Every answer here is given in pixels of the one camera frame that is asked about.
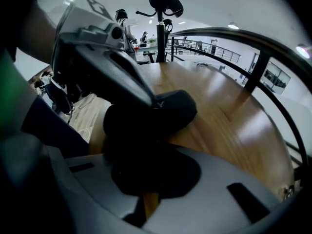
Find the potted plant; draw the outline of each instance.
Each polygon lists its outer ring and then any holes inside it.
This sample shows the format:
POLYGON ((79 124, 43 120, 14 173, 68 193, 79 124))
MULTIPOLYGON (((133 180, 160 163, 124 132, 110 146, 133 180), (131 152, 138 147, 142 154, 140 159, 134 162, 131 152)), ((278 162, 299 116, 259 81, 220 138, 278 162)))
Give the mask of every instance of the potted plant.
POLYGON ((155 38, 148 39, 148 42, 150 43, 150 47, 155 47, 156 46, 156 39, 155 38))

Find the round wooden table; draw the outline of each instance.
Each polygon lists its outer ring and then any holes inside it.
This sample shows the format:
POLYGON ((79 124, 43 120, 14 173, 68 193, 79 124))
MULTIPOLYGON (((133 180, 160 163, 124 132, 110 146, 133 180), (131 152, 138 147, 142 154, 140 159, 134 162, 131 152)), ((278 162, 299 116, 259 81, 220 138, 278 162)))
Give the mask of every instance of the round wooden table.
MULTIPOLYGON (((212 66, 190 61, 138 67, 156 94, 184 89, 198 114, 169 143, 220 157, 255 176, 281 200, 293 185, 293 168, 285 142, 259 102, 230 77, 212 66)), ((110 103, 99 113, 90 139, 90 154, 105 151, 102 129, 110 103)))

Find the white ceiling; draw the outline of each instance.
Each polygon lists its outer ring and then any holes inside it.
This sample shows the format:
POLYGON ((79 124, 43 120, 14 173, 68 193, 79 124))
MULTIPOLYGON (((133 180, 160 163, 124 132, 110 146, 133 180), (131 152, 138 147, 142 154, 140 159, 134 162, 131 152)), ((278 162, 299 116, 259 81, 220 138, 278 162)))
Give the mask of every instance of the white ceiling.
MULTIPOLYGON (((118 9, 125 9, 130 20, 136 20, 141 28, 155 26, 148 24, 149 18, 136 15, 140 10, 147 14, 153 13, 149 0, 96 0, 106 9, 115 14, 118 9)), ((310 40, 305 34, 301 23, 283 0, 180 0, 184 6, 181 18, 171 17, 174 31, 185 28, 226 27, 234 21, 240 29, 256 32, 294 49, 299 43, 310 46, 310 40)), ((50 13, 57 17, 62 9, 54 8, 50 13)))

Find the balcony railing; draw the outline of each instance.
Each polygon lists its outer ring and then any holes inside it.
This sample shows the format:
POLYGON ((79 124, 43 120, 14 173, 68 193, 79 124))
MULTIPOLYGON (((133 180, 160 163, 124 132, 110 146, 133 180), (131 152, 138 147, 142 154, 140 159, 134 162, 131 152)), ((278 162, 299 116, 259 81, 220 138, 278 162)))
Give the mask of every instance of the balcony railing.
POLYGON ((171 33, 169 35, 171 38, 170 43, 170 52, 166 52, 166 56, 169 54, 171 56, 170 60, 174 61, 174 58, 178 60, 183 60, 181 56, 178 56, 177 53, 180 50, 186 50, 190 53, 198 54, 207 56, 210 58, 213 58, 217 61, 220 61, 227 66, 233 68, 234 70, 238 71, 242 75, 248 78, 247 83, 245 84, 245 89, 249 91, 250 93, 253 92, 253 90, 258 87, 260 88, 269 98, 270 100, 276 105, 276 107, 279 109, 281 114, 284 116, 285 120, 289 124, 294 137, 296 139, 298 148, 296 151, 298 151, 302 158, 302 166, 300 167, 301 172, 301 180, 306 181, 309 178, 309 168, 308 168, 308 157, 306 153, 306 149, 303 143, 303 140, 301 138, 301 135, 296 127, 296 124, 288 111, 285 109, 285 107, 281 104, 281 102, 274 96, 274 94, 260 82, 260 79, 269 63, 269 59, 271 57, 277 59, 281 63, 283 63, 285 66, 288 66, 291 71, 293 71, 300 79, 301 81, 306 85, 306 87, 309 89, 310 92, 312 92, 312 68, 311 66, 303 60, 301 57, 299 57, 293 50, 289 49, 288 47, 282 45, 281 43, 272 40, 268 37, 252 33, 249 31, 244 30, 229 30, 227 28, 199 28, 199 29, 190 29, 190 30, 184 30, 179 31, 175 33, 171 33), (190 45, 186 46, 185 44, 178 45, 178 42, 175 41, 176 37, 184 37, 184 36, 210 36, 210 37, 219 37, 229 40, 234 40, 241 42, 243 44, 247 44, 251 47, 257 48, 260 50, 260 55, 258 58, 258 61, 254 67, 254 70, 252 73, 249 73, 242 68, 238 67, 233 63, 233 58, 230 58, 228 60, 228 54, 226 54, 226 58, 224 58, 224 55, 216 55, 215 53, 212 53, 209 51, 204 51, 203 49, 196 48, 198 46, 198 41, 189 40, 192 42, 196 42, 196 45, 194 48, 191 48, 190 45))
MULTIPOLYGON (((214 46, 213 44, 210 43, 206 43, 206 42, 202 42, 202 41, 196 41, 196 40, 192 40, 192 39, 175 39, 175 54, 192 54, 192 55, 200 55, 196 52, 183 52, 183 48, 180 48, 180 46, 182 47, 189 47, 191 49, 196 49, 196 50, 201 50, 203 52, 206 53, 210 53, 213 54, 217 57, 220 57, 224 60, 233 62, 233 63, 238 63, 240 54, 235 53, 231 50, 219 47, 219 46, 214 46)), ((167 48, 166 50, 169 50, 171 47, 171 40, 168 39, 168 44, 167 44, 167 48)))

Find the person's arm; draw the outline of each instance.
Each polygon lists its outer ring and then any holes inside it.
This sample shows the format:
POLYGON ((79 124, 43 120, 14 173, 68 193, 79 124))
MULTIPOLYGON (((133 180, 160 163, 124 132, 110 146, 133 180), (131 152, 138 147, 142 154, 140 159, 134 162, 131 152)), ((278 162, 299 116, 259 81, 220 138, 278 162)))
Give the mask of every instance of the person's arm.
POLYGON ((33 1, 19 33, 18 48, 26 54, 50 64, 56 27, 37 1, 33 1))

